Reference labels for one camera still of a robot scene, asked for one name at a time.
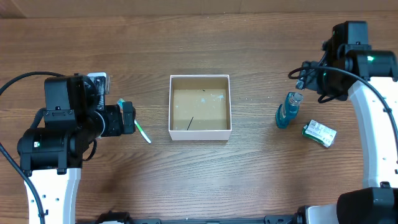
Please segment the blue mouthwash bottle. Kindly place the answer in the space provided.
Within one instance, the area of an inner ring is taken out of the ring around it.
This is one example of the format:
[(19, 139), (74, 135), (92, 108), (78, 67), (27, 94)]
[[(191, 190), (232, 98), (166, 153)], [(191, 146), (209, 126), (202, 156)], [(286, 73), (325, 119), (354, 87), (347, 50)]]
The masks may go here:
[(299, 92), (289, 92), (285, 101), (280, 104), (275, 113), (275, 121), (278, 128), (285, 129), (291, 120), (298, 114), (303, 95)]

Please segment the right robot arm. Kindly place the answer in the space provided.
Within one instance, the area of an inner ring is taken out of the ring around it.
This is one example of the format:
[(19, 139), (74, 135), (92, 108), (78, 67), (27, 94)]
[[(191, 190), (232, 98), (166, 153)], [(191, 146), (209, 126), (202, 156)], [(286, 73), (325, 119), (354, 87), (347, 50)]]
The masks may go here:
[(350, 100), (363, 150), (363, 187), (329, 205), (303, 206), (292, 223), (397, 223), (397, 59), (373, 50), (364, 21), (333, 27), (319, 62), (304, 62), (288, 77), (319, 103)]

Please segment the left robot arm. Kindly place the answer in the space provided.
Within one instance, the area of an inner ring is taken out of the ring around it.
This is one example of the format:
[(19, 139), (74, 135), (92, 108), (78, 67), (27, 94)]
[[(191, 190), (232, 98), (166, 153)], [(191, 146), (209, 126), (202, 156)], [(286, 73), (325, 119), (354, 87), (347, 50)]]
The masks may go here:
[(17, 144), (27, 176), (29, 223), (74, 223), (78, 185), (87, 149), (97, 139), (132, 134), (136, 110), (130, 101), (106, 105), (106, 73), (50, 77), (45, 108)]

